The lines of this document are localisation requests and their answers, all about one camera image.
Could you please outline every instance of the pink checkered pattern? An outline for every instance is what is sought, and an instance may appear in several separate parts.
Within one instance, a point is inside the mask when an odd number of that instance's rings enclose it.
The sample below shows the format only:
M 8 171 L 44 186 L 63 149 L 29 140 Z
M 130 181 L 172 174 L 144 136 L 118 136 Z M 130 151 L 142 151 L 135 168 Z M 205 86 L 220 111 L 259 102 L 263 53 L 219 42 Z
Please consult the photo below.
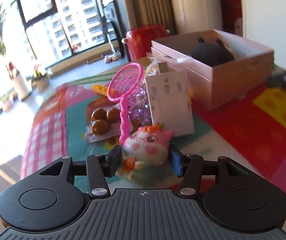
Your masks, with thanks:
M 65 112 L 58 112 L 32 128 L 23 156 L 21 179 L 67 155 L 65 124 Z

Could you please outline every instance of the black plush ear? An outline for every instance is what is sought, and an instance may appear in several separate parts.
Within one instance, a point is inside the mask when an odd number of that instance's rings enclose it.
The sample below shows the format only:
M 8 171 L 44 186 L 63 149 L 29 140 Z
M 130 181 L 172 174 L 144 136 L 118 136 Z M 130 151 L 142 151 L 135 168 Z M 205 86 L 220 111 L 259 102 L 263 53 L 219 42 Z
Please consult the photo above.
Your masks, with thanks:
M 224 47 L 223 41 L 221 41 L 219 38 L 216 38 L 216 44 L 217 44 L 218 46 Z
M 197 41 L 198 41 L 199 43 L 205 43 L 205 40 L 204 40 L 202 37 L 198 37 L 198 38 L 197 38 Z

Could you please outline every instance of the open box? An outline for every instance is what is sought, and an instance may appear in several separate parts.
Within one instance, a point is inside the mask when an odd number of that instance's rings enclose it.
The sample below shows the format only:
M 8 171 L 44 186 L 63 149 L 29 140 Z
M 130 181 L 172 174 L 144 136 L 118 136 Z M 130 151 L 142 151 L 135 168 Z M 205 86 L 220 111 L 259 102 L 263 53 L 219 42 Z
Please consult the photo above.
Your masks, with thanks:
M 219 38 L 235 60 L 210 67 L 190 57 L 198 37 L 208 43 Z M 153 56 L 186 71 L 194 97 L 208 110 L 215 109 L 264 83 L 272 73 L 274 50 L 240 36 L 209 30 L 169 36 L 152 41 Z

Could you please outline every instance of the beige curtain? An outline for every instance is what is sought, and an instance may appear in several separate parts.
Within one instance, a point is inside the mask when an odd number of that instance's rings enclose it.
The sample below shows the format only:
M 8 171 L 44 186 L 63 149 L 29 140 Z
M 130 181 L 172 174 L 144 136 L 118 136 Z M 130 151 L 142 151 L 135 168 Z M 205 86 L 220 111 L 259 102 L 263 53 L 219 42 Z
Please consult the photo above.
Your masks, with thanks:
M 175 34 L 175 20 L 171 0 L 132 0 L 137 25 L 163 24 Z

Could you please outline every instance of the colorful tablecloth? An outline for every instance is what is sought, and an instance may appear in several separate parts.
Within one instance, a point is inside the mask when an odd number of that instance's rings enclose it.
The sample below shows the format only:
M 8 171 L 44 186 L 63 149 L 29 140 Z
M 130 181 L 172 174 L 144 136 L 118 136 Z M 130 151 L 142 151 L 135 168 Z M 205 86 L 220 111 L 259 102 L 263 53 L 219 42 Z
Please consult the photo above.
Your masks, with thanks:
M 95 76 L 57 88 L 35 117 L 23 157 L 21 178 L 55 159 L 69 155 L 74 161 L 88 155 L 108 153 L 117 138 L 88 144 L 85 109 L 100 106 L 104 98 L 92 85 L 106 84 L 112 74 Z M 212 112 L 192 101 L 195 134 L 171 142 L 183 153 L 195 153 L 205 160 L 228 156 L 286 192 L 286 93 L 261 86 L 246 96 Z M 118 176 L 107 178 L 111 191 L 137 186 Z M 87 181 L 76 177 L 75 185 L 87 191 Z

